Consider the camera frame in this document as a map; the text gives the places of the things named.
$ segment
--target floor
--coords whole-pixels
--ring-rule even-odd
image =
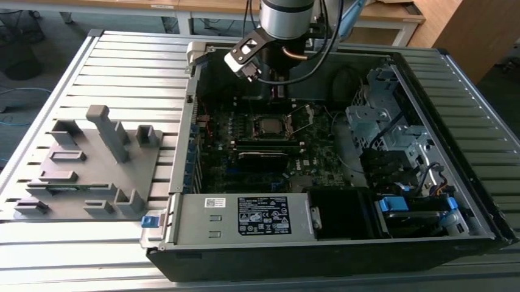
[[[131,32],[164,33],[163,19],[151,16],[95,15],[75,13],[73,24],[64,24],[57,12],[40,12],[39,21],[47,39],[35,44],[32,49],[44,65],[44,72],[36,78],[24,82],[8,80],[0,74],[0,92],[3,88],[40,87],[53,89],[67,65],[80,47],[91,29],[120,30]],[[194,20],[194,32],[204,35],[226,35],[238,37],[242,32],[240,21],[212,21],[214,29],[204,29],[203,23]],[[175,21],[170,21],[170,28],[176,31]],[[246,23],[246,33],[253,29]],[[520,115],[517,107],[520,93],[520,70],[502,74],[493,68],[478,84],[478,89],[486,96],[502,119],[515,133],[520,135]],[[8,123],[31,123],[39,109],[47,100],[44,92],[17,91],[0,95],[0,106],[7,105],[8,110],[0,113],[0,121]],[[0,167],[5,165],[13,150],[24,136],[28,126],[11,127],[0,125]]]

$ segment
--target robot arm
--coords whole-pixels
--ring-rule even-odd
[[[323,19],[322,26],[313,26],[311,16],[314,2],[319,2],[325,11],[335,10],[333,34],[329,38],[329,22]],[[257,28],[224,56],[224,61],[239,77],[250,82],[254,80],[270,85],[285,86],[307,79],[318,70],[325,58],[334,47],[337,40],[347,37],[366,0],[262,0],[259,13],[259,28]],[[323,38],[325,53],[315,68],[305,76],[290,80],[289,70],[301,61],[307,60],[303,55],[306,41],[310,38]],[[262,72],[262,63],[269,72]]]

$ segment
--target gray fixture base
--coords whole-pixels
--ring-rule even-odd
[[[126,144],[128,160],[118,163],[103,143],[97,130],[83,130],[72,136],[75,145],[59,145],[53,143],[48,156],[41,163],[40,173],[60,174],[73,172],[77,179],[72,182],[40,182],[35,179],[27,191],[48,206],[44,214],[40,212],[24,212],[19,220],[139,220],[146,214],[146,206],[136,204],[139,208],[122,206],[116,203],[118,190],[131,199],[135,193],[140,197],[135,202],[147,202],[150,186],[155,170],[159,147],[142,148],[138,143],[136,130],[127,131],[130,142]],[[163,132],[155,131],[156,139],[160,141]],[[56,161],[56,153],[81,151],[85,159],[71,159]],[[105,201],[109,212],[88,212],[85,202]]]

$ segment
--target table leg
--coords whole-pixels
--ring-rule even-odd
[[[61,19],[65,24],[71,24],[73,22],[72,12],[60,12],[59,14],[61,15]]]
[[[178,11],[176,16],[178,16],[178,21],[179,21],[179,34],[192,35],[194,34],[194,23],[192,23],[190,11]]]
[[[402,29],[398,31],[392,46],[405,47],[416,31],[417,23],[402,23]]]

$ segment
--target barcode sticker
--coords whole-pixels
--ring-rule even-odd
[[[226,208],[226,199],[224,198],[206,198],[204,207],[206,208]]]
[[[174,7],[170,5],[151,5],[152,8],[160,8],[160,9],[172,9]]]

